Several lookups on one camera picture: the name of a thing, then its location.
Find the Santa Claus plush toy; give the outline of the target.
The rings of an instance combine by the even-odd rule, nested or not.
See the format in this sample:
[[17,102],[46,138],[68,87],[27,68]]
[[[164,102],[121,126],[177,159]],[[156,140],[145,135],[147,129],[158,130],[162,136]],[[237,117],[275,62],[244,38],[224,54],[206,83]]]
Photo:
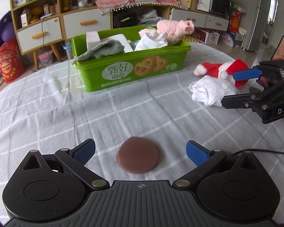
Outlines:
[[247,84],[248,80],[235,80],[233,74],[238,71],[247,70],[248,66],[240,59],[226,63],[202,63],[198,64],[193,71],[196,76],[211,76],[217,79],[227,80],[239,88]]

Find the white cloth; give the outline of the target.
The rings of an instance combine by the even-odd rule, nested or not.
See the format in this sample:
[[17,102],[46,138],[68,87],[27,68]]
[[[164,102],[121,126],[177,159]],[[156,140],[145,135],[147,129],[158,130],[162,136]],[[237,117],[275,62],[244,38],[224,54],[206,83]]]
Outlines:
[[135,46],[134,51],[157,49],[168,46],[168,33],[158,33],[156,29],[143,29],[139,31],[140,40]]

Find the white towel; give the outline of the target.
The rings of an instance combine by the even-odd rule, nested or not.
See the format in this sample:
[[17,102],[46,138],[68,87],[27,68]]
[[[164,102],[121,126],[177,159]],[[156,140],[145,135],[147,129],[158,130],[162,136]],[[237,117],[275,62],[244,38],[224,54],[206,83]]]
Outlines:
[[222,98],[226,95],[239,94],[239,89],[227,80],[217,79],[205,75],[189,85],[193,101],[203,103],[205,106],[222,107]]

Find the grey checked table cloth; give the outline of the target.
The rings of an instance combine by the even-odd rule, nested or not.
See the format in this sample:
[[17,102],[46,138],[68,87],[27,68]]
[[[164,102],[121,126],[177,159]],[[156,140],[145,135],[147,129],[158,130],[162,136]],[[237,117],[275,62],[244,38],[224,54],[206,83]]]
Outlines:
[[[28,151],[52,154],[87,138],[96,153],[87,166],[108,181],[174,181],[194,168],[186,143],[234,153],[258,148],[257,158],[280,191],[274,219],[284,222],[284,119],[263,124],[248,109],[207,107],[191,98],[195,67],[231,61],[219,49],[192,43],[181,71],[87,92],[69,61],[47,67],[7,85],[0,92],[0,221],[8,215],[2,191]],[[131,136],[159,145],[158,166],[144,174],[123,171],[116,162],[119,146]]]

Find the grey refrigerator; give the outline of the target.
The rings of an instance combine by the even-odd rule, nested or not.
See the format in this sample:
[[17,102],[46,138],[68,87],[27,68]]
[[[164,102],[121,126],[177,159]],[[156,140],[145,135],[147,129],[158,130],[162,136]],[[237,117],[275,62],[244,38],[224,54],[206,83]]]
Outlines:
[[233,0],[244,12],[240,27],[246,30],[242,47],[247,51],[258,51],[268,22],[271,0]]

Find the black white microwave oven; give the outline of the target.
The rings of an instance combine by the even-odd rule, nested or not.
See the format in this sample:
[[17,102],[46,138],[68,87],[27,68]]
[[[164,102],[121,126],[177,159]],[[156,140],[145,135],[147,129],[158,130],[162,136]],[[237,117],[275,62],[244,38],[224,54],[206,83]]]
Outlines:
[[233,0],[197,0],[197,10],[230,16],[232,13]]

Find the green plastic cookie bin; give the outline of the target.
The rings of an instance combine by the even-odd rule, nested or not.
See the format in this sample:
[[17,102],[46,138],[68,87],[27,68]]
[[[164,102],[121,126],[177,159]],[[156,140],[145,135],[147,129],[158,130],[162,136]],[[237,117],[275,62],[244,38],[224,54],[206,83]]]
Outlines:
[[93,92],[134,80],[182,70],[191,46],[175,46],[119,53],[99,59],[75,61],[86,91]]

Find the clear storage box blue lid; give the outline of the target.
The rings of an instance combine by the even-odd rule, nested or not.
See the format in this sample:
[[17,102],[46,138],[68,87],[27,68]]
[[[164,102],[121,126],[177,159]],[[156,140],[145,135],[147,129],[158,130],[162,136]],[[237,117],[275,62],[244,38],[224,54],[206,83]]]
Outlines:
[[66,52],[68,59],[73,59],[73,49],[71,41],[62,42],[62,48]]

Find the grey knit cloth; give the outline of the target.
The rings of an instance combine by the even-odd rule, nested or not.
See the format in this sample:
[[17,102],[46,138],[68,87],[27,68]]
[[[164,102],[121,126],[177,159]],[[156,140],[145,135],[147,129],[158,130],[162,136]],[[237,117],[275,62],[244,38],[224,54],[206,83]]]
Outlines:
[[124,53],[125,47],[117,40],[107,40],[87,50],[85,53],[77,56],[73,60],[73,64],[77,61],[89,61],[92,59],[103,58],[114,54]]

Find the red snack bucket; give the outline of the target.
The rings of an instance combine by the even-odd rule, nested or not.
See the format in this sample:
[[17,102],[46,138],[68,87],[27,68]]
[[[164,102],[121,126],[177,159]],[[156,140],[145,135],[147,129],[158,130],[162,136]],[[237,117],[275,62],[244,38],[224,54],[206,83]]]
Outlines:
[[0,73],[6,83],[15,81],[24,73],[20,56],[16,39],[4,43],[0,47]]

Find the black bag in cabinet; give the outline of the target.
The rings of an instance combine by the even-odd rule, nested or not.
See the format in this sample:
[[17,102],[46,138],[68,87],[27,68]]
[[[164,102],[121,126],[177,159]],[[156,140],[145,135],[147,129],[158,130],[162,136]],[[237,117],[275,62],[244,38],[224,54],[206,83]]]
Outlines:
[[137,25],[137,14],[131,10],[113,12],[113,28],[134,27]]

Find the purple plush toy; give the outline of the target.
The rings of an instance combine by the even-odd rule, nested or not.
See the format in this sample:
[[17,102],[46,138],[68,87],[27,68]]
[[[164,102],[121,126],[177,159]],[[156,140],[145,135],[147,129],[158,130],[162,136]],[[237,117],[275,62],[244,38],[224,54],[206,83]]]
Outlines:
[[8,11],[0,19],[0,47],[13,39],[15,39],[15,31],[12,21],[11,11]]

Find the wooden cabinet with drawers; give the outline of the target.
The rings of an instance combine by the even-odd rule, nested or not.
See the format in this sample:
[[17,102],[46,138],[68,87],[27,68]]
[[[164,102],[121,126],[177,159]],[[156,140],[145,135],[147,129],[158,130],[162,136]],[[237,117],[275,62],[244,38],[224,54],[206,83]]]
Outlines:
[[[20,15],[25,9],[33,9],[50,2],[56,2],[57,4],[57,12],[55,14],[22,26]],[[13,26],[20,52],[22,55],[33,54],[36,70],[39,69],[39,49],[49,46],[57,59],[61,59],[56,47],[57,43],[69,41],[73,37],[89,31],[113,29],[115,27],[113,15],[124,11],[124,8],[121,7],[101,12],[94,5],[82,9],[76,7],[65,12],[62,7],[63,0],[31,0],[17,7],[14,6],[14,0],[10,0],[10,4]],[[135,12],[155,9],[158,16],[170,20],[177,19],[176,12],[183,12],[183,19],[193,21],[196,28],[226,31],[229,23],[228,19],[219,15],[163,4],[160,1],[155,1],[154,3],[134,3],[127,6],[126,9]]]

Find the white cup on cabinet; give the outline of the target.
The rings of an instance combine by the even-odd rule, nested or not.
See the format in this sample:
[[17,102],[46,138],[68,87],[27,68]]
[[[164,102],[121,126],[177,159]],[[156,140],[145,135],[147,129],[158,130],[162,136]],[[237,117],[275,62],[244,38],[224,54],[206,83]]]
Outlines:
[[84,9],[88,6],[88,0],[78,0],[78,8]]

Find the pink lace cabinet cloth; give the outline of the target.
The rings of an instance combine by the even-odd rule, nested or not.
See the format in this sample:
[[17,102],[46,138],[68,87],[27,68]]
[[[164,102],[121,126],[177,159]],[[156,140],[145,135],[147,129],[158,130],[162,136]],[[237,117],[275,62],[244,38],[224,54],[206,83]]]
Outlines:
[[118,11],[134,6],[168,6],[182,10],[188,8],[177,0],[94,0],[101,13]]

